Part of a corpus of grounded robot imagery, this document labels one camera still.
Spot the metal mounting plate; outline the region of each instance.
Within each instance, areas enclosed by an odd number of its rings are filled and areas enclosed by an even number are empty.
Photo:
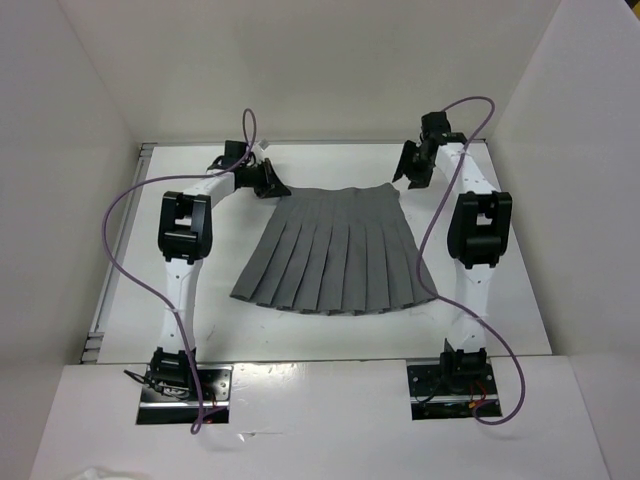
[[[231,365],[198,366],[205,408],[215,405],[226,407],[207,416],[205,423],[229,423],[229,398],[231,393]],[[198,415],[195,395],[180,399],[162,395],[148,387],[142,387],[138,406],[138,425],[164,425],[192,423]]]
[[[469,388],[453,390],[441,384],[440,364],[438,360],[407,362],[407,380],[411,396],[411,416],[413,420],[430,420],[443,418],[471,417],[469,405],[473,400],[479,400],[481,391],[479,386],[469,385]],[[480,417],[499,417],[502,415],[498,390],[493,377],[491,365],[487,365],[487,374],[482,380],[482,387],[486,390],[486,405],[477,410]],[[437,388],[435,396],[428,399]]]

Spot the black wire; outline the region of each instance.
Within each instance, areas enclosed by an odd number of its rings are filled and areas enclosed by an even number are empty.
[[[212,167],[217,167],[220,165],[220,162],[222,161],[222,159],[224,158],[224,155],[220,155],[218,156],[213,163],[211,164]],[[244,162],[245,165],[256,165],[258,163],[258,160],[256,158],[256,154],[253,152],[249,153],[249,156],[247,157],[246,162]]]
[[[424,406],[429,403],[431,400],[434,399],[434,397],[436,396],[436,394],[438,393],[438,389],[440,388],[440,386],[442,385],[442,379],[438,380],[438,383],[436,383],[436,386],[433,387],[433,390],[431,391],[431,393],[429,394],[429,396],[427,398],[425,398],[424,400],[418,400],[418,397],[415,395],[415,387],[414,387],[414,395],[413,398],[416,399],[416,402],[418,402],[418,405],[420,405],[421,407],[424,408]]]
[[[144,378],[142,375],[135,373],[135,372],[131,372],[129,370],[125,370],[124,373],[131,378],[132,380],[138,382],[141,385],[147,385],[147,380],[146,378]]]

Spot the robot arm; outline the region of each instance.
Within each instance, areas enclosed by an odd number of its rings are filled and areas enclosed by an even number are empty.
[[[467,142],[465,136],[451,132],[445,112],[432,112],[422,117],[420,140],[405,143],[394,181],[405,175],[411,181],[410,189],[426,188],[436,166],[451,181]],[[494,268],[507,248],[511,196],[496,191],[469,153],[465,154],[453,192],[458,199],[447,246],[457,260],[455,300],[484,317]],[[467,313],[461,311],[451,324],[443,356],[443,369],[450,373],[473,375],[484,367],[485,332]]]
[[[225,154],[207,169],[227,170],[240,160],[248,146],[243,142],[225,143]],[[250,187],[259,198],[291,195],[280,181],[262,149],[256,145],[245,163],[233,172],[205,178],[183,192],[166,192],[162,198],[158,247],[165,258],[167,298],[180,315],[189,346],[195,355],[193,316],[196,286],[204,259],[213,246],[211,211],[238,188]],[[193,381],[182,336],[174,312],[168,308],[158,348],[153,354],[144,383],[156,391],[193,391]]]

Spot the gray fabric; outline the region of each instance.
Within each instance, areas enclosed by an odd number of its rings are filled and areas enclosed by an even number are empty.
[[[291,188],[231,296],[305,313],[376,313],[431,300],[418,284],[418,249],[390,184]],[[422,264],[423,279],[433,280]]]

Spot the white panel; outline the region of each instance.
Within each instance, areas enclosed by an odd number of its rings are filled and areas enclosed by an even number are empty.
[[[288,185],[340,189],[371,187],[388,182],[400,158],[400,144],[272,145],[267,153]],[[157,147],[148,178],[180,173],[198,174],[222,154],[220,146]],[[484,144],[471,146],[482,172],[498,185]],[[164,291],[164,261],[157,248],[160,205],[164,192],[182,190],[193,180],[144,187],[124,257],[124,265],[144,281]],[[407,190],[396,184],[416,242],[424,235],[447,182],[436,170],[432,184]],[[457,312],[432,302],[381,315],[302,315],[258,307],[229,297],[233,285],[255,250],[276,199],[259,200],[240,190],[213,212],[214,242],[205,260],[196,295],[195,336],[198,358],[206,362],[344,360],[437,357]],[[451,199],[427,245],[425,261],[439,291],[455,291],[454,261],[446,235],[455,199]],[[513,232],[505,257],[496,269],[489,298],[489,322],[518,354],[551,353],[542,319]],[[162,303],[137,285],[120,278],[111,307],[106,306],[106,334],[101,363],[148,362],[158,345]],[[488,335],[491,355],[504,349]]]
[[[400,139],[420,115],[499,113],[559,0],[61,0],[138,140]],[[484,105],[454,113],[471,131]]]
[[[529,397],[502,427],[412,422],[402,361],[239,365],[228,425],[136,426],[140,387],[122,366],[67,367],[31,480],[88,466],[134,478],[607,480],[566,358],[527,357]],[[505,410],[518,397],[494,361]]]
[[[613,480],[637,480],[640,353],[575,355],[571,364]]]
[[[614,480],[640,472],[639,45],[624,1],[564,0],[489,144]]]
[[[0,66],[0,476],[20,480],[62,365],[80,357],[106,266],[100,218],[135,145],[55,2],[1,2]]]

